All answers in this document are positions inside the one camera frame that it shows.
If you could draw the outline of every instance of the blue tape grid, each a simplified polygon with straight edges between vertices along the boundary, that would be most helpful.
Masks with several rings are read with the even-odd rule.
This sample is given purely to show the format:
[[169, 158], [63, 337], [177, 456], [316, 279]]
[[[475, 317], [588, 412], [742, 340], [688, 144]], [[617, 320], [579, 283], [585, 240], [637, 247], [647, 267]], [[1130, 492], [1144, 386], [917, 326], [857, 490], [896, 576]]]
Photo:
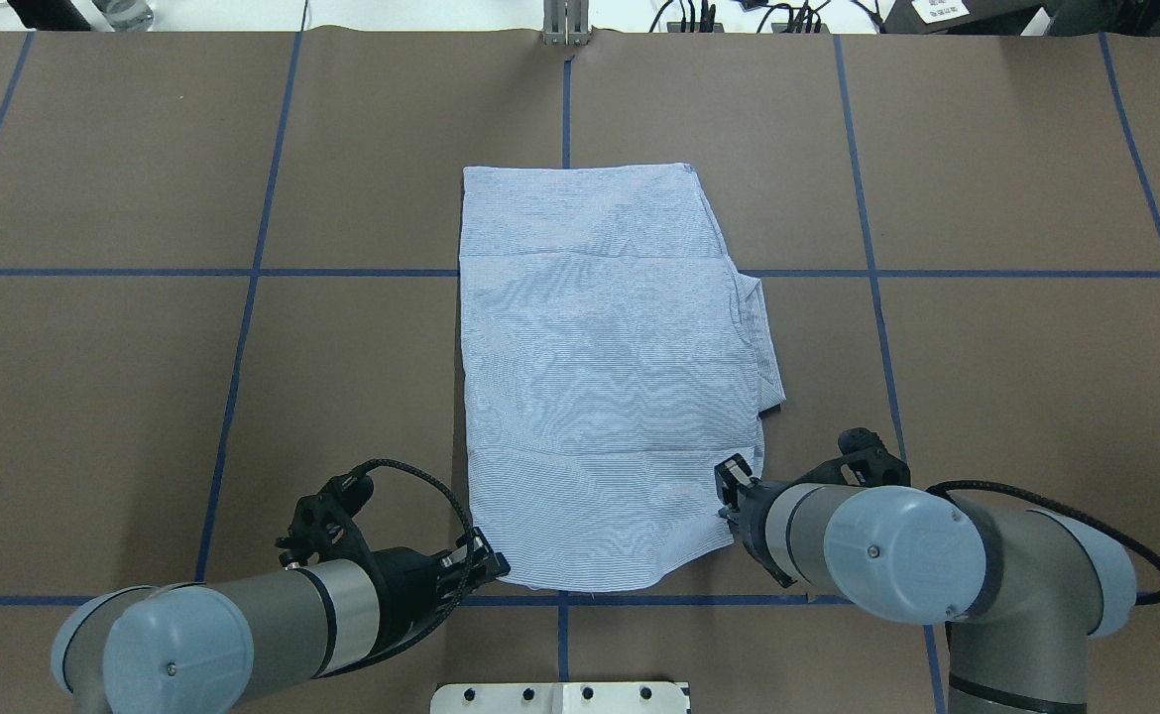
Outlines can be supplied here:
[[[3, 118], [12, 104], [17, 89], [19, 79], [24, 68], [26, 59], [35, 39], [35, 32], [27, 32], [13, 68], [12, 79], [6, 87], [3, 101], [0, 104], [0, 131]], [[898, 406], [898, 386], [893, 376], [892, 356], [889, 348], [887, 327], [884, 323], [884, 303], [880, 297], [880, 278], [1061, 278], [1061, 279], [1160, 279], [1160, 271], [1042, 271], [1042, 270], [884, 270], [876, 264], [875, 247], [871, 242], [870, 216], [867, 211], [865, 190], [863, 187], [862, 163], [857, 151], [856, 131], [854, 131], [853, 108], [849, 100], [846, 60], [843, 60], [842, 41], [833, 37], [836, 73], [842, 101], [843, 125], [849, 145], [849, 160], [853, 170], [854, 190], [856, 191], [857, 220], [862, 230], [865, 252], [865, 270], [748, 270], [747, 275], [762, 278], [865, 278], [870, 282], [871, 306], [876, 316], [876, 329], [879, 337], [880, 358], [884, 363], [884, 384], [889, 392], [890, 413], [893, 429], [898, 436], [898, 451], [906, 457], [905, 435], [901, 425], [901, 409]], [[1109, 49], [1108, 37], [1100, 36], [1102, 57], [1107, 79], [1116, 112], [1123, 124], [1123, 137], [1134, 163], [1143, 197], [1154, 221], [1157, 240], [1160, 243], [1160, 209], [1152, 194], [1147, 172], [1139, 156], [1131, 122], [1125, 112], [1123, 94], [1116, 81], [1114, 56]], [[223, 410], [222, 434], [219, 434], [216, 453], [215, 473], [209, 494], [208, 509], [203, 524], [201, 548], [196, 561], [197, 580], [202, 580], [208, 564], [209, 546], [213, 537], [215, 516], [218, 505], [218, 494], [222, 488], [223, 467], [227, 458], [227, 437], [231, 430], [232, 416], [235, 413], [235, 395], [240, 387], [241, 360], [245, 354], [246, 338], [249, 335], [249, 322], [253, 318], [254, 299], [258, 293], [258, 282], [262, 277], [458, 277], [457, 270], [394, 270], [393, 268], [263, 268], [262, 250], [266, 248], [271, 203], [275, 198], [276, 176], [281, 168], [281, 156], [284, 146], [284, 132], [289, 121], [290, 103], [293, 99], [295, 78], [298, 59], [303, 46], [303, 32], [295, 32], [293, 49], [290, 53], [289, 78], [285, 80], [284, 100], [280, 121], [276, 126], [276, 145], [273, 148], [268, 184], [262, 201], [262, 216], [259, 221], [258, 239], [254, 249], [254, 261], [249, 268], [0, 268], [0, 276], [8, 277], [248, 277], [249, 289], [246, 291], [245, 307], [241, 315], [239, 337], [235, 343], [235, 359], [229, 385], [227, 401]], [[563, 63], [563, 131], [561, 153], [563, 168], [571, 168], [571, 75], [574, 58]], [[0, 606], [77, 606], [89, 600], [90, 596], [6, 596], [0, 595]], [[472, 607], [516, 607], [548, 606], [556, 607], [558, 613], [558, 678], [567, 682], [568, 668], [568, 628], [571, 607], [718, 607], [718, 606], [824, 606], [849, 605], [847, 600], [836, 597], [820, 597], [809, 600], [806, 596], [796, 595], [733, 595], [733, 596], [575, 596], [560, 592], [558, 596], [472, 596], [466, 604]], [[933, 628], [925, 628], [925, 647], [928, 651], [929, 673], [933, 683], [935, 706], [938, 714], [945, 713], [944, 692], [941, 683], [941, 665], [938, 665], [937, 641]]]

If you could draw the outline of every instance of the water bottle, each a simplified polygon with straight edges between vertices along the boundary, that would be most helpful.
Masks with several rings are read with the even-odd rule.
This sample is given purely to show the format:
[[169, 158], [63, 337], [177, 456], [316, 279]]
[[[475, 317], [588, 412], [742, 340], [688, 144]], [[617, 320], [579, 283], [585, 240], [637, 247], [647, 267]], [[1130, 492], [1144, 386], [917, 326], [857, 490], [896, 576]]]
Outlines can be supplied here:
[[92, 0], [115, 31], [145, 31], [153, 27], [153, 8], [144, 0]]

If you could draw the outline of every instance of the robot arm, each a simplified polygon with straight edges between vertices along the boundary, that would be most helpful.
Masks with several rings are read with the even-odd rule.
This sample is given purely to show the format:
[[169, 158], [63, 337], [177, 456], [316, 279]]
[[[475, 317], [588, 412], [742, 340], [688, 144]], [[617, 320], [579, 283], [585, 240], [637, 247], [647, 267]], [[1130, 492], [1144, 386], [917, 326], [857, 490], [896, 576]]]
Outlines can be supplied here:
[[1075, 511], [948, 496], [1005, 491], [1061, 510], [1012, 487], [911, 488], [906, 465], [865, 429], [843, 434], [840, 450], [792, 483], [762, 482], [738, 456], [717, 466], [720, 516], [748, 554], [783, 586], [805, 581], [898, 622], [947, 622], [951, 714], [1085, 713], [1088, 638], [1122, 628], [1137, 600], [1118, 541], [1159, 569], [1160, 558]]
[[[368, 548], [351, 517], [372, 496], [368, 471], [377, 466], [443, 491], [465, 530], [456, 551]], [[276, 546], [284, 548], [280, 573], [122, 589], [70, 615], [51, 669], [75, 713], [222, 713], [362, 669], [412, 647], [467, 592], [508, 573], [444, 485], [396, 461], [362, 464], [299, 498]]]

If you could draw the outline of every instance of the metal bracket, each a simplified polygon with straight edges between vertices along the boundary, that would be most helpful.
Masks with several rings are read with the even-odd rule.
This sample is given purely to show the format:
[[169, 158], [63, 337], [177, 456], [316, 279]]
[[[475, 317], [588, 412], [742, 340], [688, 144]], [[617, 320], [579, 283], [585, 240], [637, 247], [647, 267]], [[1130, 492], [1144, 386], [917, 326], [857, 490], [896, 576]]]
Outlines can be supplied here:
[[430, 714], [689, 714], [687, 683], [443, 685]]
[[588, 45], [589, 0], [544, 0], [546, 45]]

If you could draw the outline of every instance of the sticker label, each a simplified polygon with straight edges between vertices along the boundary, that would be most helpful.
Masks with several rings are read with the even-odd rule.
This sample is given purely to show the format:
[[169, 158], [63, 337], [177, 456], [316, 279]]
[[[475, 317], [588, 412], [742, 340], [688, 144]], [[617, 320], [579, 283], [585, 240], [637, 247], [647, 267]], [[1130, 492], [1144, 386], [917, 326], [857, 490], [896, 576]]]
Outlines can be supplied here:
[[914, 5], [915, 12], [927, 24], [969, 14], [964, 0], [911, 0], [911, 5]]

